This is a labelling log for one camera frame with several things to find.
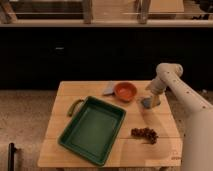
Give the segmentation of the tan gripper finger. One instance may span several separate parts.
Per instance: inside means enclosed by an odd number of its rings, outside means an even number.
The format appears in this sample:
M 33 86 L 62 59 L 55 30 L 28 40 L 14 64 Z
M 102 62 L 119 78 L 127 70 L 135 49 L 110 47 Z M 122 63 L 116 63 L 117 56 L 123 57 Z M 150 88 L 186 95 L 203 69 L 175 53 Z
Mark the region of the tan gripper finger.
M 160 104 L 161 104 L 160 96 L 159 96 L 159 95 L 153 94 L 153 95 L 151 96 L 151 106 L 152 106 L 152 107 L 156 107 L 156 106 L 158 106 L 158 105 L 160 105 Z

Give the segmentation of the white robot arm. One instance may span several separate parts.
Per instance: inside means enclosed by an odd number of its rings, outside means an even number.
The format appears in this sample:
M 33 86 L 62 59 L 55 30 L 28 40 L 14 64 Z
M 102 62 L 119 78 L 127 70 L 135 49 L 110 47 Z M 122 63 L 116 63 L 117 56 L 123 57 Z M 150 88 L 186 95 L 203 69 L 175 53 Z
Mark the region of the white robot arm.
M 169 87 L 187 112 L 180 170 L 213 171 L 213 104 L 182 81 L 182 74 L 180 64 L 160 63 L 147 89 L 160 95 Z

